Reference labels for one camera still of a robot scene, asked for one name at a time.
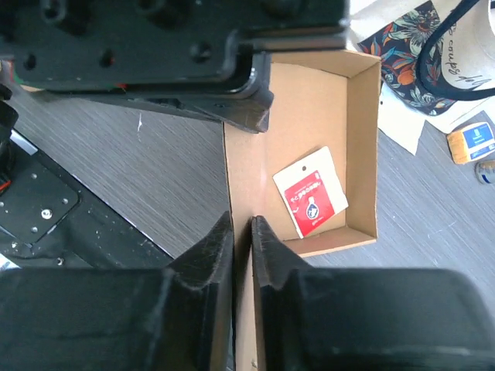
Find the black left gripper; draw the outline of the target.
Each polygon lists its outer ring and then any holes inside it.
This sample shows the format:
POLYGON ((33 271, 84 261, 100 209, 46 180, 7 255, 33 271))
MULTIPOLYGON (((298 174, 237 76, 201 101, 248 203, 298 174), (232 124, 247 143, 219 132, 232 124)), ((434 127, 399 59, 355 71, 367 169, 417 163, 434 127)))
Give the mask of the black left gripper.
POLYGON ((265 53, 342 49, 346 1, 3 1, 20 82, 243 131, 268 130, 265 53))

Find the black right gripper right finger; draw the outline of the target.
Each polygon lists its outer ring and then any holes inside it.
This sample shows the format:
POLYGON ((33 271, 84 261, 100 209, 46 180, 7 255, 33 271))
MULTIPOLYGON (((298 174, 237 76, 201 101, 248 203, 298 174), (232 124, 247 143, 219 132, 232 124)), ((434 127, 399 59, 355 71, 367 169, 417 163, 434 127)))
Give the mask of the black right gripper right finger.
POLYGON ((251 221, 261 370, 492 370, 494 325, 463 274, 314 267, 251 221))

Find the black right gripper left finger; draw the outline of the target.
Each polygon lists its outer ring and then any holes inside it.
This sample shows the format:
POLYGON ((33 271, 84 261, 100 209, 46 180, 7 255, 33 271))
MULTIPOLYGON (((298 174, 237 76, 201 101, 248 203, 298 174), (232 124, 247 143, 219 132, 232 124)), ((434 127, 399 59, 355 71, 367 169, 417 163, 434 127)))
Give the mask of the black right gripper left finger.
POLYGON ((231 345, 229 213, 164 267, 1 275, 3 370, 224 370, 231 345))

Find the white red packet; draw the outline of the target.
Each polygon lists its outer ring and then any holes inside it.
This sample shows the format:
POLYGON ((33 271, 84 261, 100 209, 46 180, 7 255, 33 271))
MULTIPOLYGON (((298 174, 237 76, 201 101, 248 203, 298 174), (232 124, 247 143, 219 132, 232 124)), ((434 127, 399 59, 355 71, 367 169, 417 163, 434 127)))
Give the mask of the white red packet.
POLYGON ((349 206, 326 146, 274 174, 273 180, 300 239, 349 206))

